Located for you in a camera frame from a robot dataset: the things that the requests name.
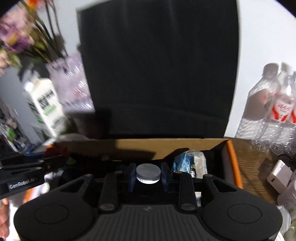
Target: flower stem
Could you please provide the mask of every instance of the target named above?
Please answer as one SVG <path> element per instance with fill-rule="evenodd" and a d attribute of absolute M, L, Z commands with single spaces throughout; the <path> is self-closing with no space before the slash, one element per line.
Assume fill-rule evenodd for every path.
<path fill-rule="evenodd" d="M 57 9 L 55 7 L 54 0 L 51 0 L 51 3 L 52 3 L 51 8 L 54 11 L 54 19 L 55 19 L 55 22 L 56 22 L 57 31 L 58 31 L 59 35 L 62 37 L 62 32 L 61 32 L 61 29 L 59 27 L 59 21 L 58 21 L 58 18 L 57 18 Z M 64 43 L 63 43 L 63 50 L 65 51 L 66 56 L 69 56 Z"/>
<path fill-rule="evenodd" d="M 45 1 L 45 8 L 46 8 L 47 18 L 48 18 L 48 21 L 49 21 L 50 29 L 52 31 L 52 35 L 53 35 L 53 38 L 54 38 L 55 45 L 58 46 L 58 44 L 57 44 L 57 38 L 56 38 L 56 36 L 54 34 L 54 29 L 52 27 L 52 19 L 50 17 L 50 13 L 49 13 L 47 1 Z"/>
<path fill-rule="evenodd" d="M 26 2 L 25 2 L 24 0 L 21 0 L 20 2 L 25 6 L 25 8 L 26 8 L 26 9 L 28 10 L 28 12 L 31 14 L 31 12 L 32 12 L 33 10 L 32 10 L 32 9 L 26 4 Z M 48 30 L 47 30 L 47 28 L 46 28 L 44 22 L 40 19 L 40 17 L 39 17 L 37 14 L 34 14 L 34 18 L 35 18 L 35 19 L 41 24 L 41 26 L 44 28 L 46 34 L 48 35 L 48 37 L 51 39 L 50 34 L 49 34 L 49 32 L 48 32 Z"/>
<path fill-rule="evenodd" d="M 50 60 L 43 53 L 41 53 L 39 49 L 34 48 L 34 50 L 41 56 L 41 58 L 43 58 L 44 61 L 50 63 Z"/>
<path fill-rule="evenodd" d="M 50 45 L 53 51 L 59 58 L 63 58 L 64 56 L 55 48 L 54 44 L 52 44 L 52 40 L 48 37 L 48 35 L 43 31 L 42 27 L 39 24 L 36 24 L 36 27 L 41 32 L 42 36 L 45 38 L 46 42 Z"/>
<path fill-rule="evenodd" d="M 31 51 L 29 51 L 28 49 L 24 49 L 24 51 L 22 53 L 24 53 L 26 55 L 31 55 L 31 57 L 35 57 L 34 54 Z"/>
<path fill-rule="evenodd" d="M 35 56 L 27 53 L 27 52 L 22 52 L 21 54 L 25 55 L 25 56 L 28 56 L 28 57 L 31 57 L 31 58 L 35 58 Z"/>

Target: black cloth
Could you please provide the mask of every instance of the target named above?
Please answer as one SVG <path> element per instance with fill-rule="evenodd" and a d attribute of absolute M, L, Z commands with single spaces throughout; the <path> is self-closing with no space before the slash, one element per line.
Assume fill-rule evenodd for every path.
<path fill-rule="evenodd" d="M 223 137 L 237 74 L 235 0 L 112 0 L 78 13 L 105 137 Z"/>
<path fill-rule="evenodd" d="M 18 1 L 19 0 L 1 0 L 0 1 L 0 17 L 2 17 Z"/>
<path fill-rule="evenodd" d="M 280 4 L 282 4 L 291 14 L 296 17 L 296 4 L 294 0 L 277 0 Z"/>

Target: small bottle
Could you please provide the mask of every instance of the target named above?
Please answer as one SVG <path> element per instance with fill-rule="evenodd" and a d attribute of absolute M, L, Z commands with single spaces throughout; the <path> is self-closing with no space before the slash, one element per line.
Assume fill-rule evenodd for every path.
<path fill-rule="evenodd" d="M 258 128 L 258 121 L 262 121 L 270 107 L 270 101 L 280 84 L 276 75 L 279 66 L 270 63 L 264 66 L 262 78 L 249 91 L 246 107 L 240 121 L 235 137 L 241 139 L 252 139 Z"/>
<path fill-rule="evenodd" d="M 252 139 L 253 146 L 266 152 L 281 136 L 285 122 L 290 118 L 296 96 L 293 74 L 286 75 L 284 83 L 271 101 L 271 107 Z"/>
<path fill-rule="evenodd" d="M 285 62 L 281 63 L 281 72 L 278 74 L 277 81 L 282 85 L 284 83 L 284 79 L 288 73 L 292 71 L 292 67 Z"/>
<path fill-rule="evenodd" d="M 296 72 L 293 73 L 291 77 L 291 82 L 294 83 L 291 85 L 291 92 L 295 92 L 295 78 Z M 295 110 L 295 101 L 293 103 L 293 108 L 291 111 L 291 115 L 289 116 L 288 120 L 283 123 L 282 130 L 280 131 L 278 138 L 271 143 L 270 149 L 276 155 L 287 154 L 289 156 L 295 155 L 295 131 L 296 131 L 296 110 Z"/>

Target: plastic bag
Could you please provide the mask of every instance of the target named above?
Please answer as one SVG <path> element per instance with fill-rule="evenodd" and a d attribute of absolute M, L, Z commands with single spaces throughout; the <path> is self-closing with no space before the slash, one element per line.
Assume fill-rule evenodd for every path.
<path fill-rule="evenodd" d="M 188 150 L 175 157 L 172 166 L 173 172 L 190 173 L 191 168 L 195 169 L 196 178 L 202 178 L 204 174 L 207 174 L 206 158 L 203 152 Z"/>

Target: round pad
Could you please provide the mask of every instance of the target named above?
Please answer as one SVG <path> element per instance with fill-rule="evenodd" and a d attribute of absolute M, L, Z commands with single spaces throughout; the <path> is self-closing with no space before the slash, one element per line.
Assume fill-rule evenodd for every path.
<path fill-rule="evenodd" d="M 282 223 L 277 208 L 259 197 L 240 192 L 218 193 L 205 206 L 202 219 L 211 232 L 224 240 L 235 241 L 263 241 L 277 235 Z"/>
<path fill-rule="evenodd" d="M 43 224 L 55 224 L 64 221 L 69 215 L 69 210 L 62 205 L 47 205 L 35 212 L 35 218 Z"/>
<path fill-rule="evenodd" d="M 22 240 L 75 240 L 90 228 L 92 208 L 78 193 L 53 191 L 22 205 L 14 216 Z"/>
<path fill-rule="evenodd" d="M 145 163 L 136 168 L 137 179 L 145 184 L 153 184 L 159 181 L 161 170 L 158 166 Z"/>
<path fill-rule="evenodd" d="M 227 215 L 238 223 L 255 223 L 262 213 L 259 208 L 249 204 L 236 204 L 227 210 Z"/>

